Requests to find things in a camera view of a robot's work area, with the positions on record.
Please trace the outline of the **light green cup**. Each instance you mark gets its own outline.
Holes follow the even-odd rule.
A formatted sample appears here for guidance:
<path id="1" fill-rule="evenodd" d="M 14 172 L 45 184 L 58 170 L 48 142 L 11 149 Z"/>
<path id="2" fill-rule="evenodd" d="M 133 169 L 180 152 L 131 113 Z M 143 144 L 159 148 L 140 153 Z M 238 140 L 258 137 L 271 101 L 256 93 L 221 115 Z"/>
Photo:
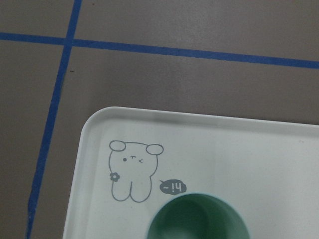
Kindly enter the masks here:
<path id="1" fill-rule="evenodd" d="M 229 204 L 206 194 L 167 202 L 153 218 L 147 239 L 249 239 L 243 219 Z"/>

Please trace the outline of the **cream rabbit tray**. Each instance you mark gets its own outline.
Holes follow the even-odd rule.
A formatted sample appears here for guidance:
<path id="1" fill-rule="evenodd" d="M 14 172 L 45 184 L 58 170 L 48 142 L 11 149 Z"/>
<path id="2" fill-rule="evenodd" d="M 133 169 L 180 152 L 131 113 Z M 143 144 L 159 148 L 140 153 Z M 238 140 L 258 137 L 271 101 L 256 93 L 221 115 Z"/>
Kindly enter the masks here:
<path id="1" fill-rule="evenodd" d="M 85 122 L 65 239 L 145 239 L 157 212 L 206 194 L 250 239 L 319 236 L 316 125 L 108 107 Z"/>

